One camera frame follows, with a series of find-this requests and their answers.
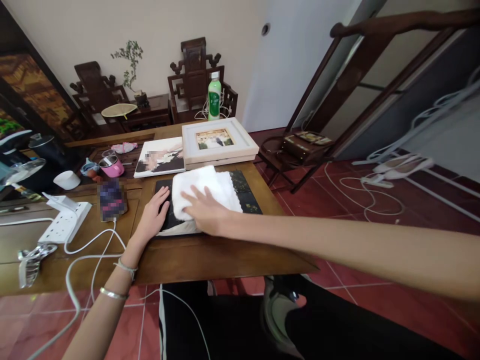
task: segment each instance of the bottle label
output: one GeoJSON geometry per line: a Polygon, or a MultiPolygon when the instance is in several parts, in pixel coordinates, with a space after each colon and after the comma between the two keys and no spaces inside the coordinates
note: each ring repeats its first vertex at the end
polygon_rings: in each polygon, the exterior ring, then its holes
{"type": "Polygon", "coordinates": [[[208,100],[210,102],[209,112],[213,117],[220,115],[220,95],[216,92],[208,93],[208,100]]]}

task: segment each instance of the silver bracelet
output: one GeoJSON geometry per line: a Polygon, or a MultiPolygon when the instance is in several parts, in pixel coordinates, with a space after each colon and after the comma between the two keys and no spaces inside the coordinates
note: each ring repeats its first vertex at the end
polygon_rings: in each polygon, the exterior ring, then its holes
{"type": "Polygon", "coordinates": [[[120,258],[118,258],[118,262],[114,262],[113,265],[118,266],[119,268],[122,268],[125,271],[128,271],[130,273],[132,281],[135,279],[135,272],[139,269],[138,267],[135,269],[132,269],[131,267],[125,266],[120,260],[120,258]]]}
{"type": "Polygon", "coordinates": [[[106,288],[104,287],[101,287],[100,288],[100,292],[103,294],[103,295],[107,295],[109,298],[112,298],[112,299],[117,299],[117,300],[127,300],[129,298],[129,295],[130,294],[127,294],[127,295],[119,295],[117,293],[114,293],[112,291],[109,291],[107,290],[106,288]]]}

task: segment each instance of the round woven fan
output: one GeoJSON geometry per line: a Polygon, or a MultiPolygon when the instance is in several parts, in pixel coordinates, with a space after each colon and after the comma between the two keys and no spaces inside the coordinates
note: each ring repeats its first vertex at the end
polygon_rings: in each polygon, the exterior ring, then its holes
{"type": "Polygon", "coordinates": [[[126,119],[127,117],[125,115],[136,110],[137,107],[138,106],[135,104],[125,104],[125,103],[115,104],[103,109],[101,112],[101,115],[105,118],[115,118],[115,117],[123,116],[126,119]]]}

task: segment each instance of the smartphone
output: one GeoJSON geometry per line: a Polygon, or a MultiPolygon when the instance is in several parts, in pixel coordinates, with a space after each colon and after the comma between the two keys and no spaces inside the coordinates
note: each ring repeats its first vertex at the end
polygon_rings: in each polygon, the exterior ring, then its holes
{"type": "Polygon", "coordinates": [[[119,179],[104,181],[98,189],[98,206],[102,222],[113,221],[128,210],[125,189],[119,179]]]}

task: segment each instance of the black pants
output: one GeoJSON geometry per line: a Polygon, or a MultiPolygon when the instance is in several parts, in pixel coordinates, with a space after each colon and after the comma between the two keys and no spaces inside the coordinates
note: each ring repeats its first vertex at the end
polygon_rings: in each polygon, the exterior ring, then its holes
{"type": "MultiPolygon", "coordinates": [[[[461,359],[433,341],[356,306],[300,275],[282,276],[282,281],[286,289],[307,298],[307,305],[290,311],[285,321],[288,337],[305,360],[461,359]]],[[[167,284],[163,289],[182,298],[195,312],[212,360],[296,359],[279,352],[265,332],[262,296],[208,296],[207,286],[206,281],[195,281],[167,284]]],[[[161,297],[168,359],[208,359],[192,312],[167,293],[161,297]]]]}

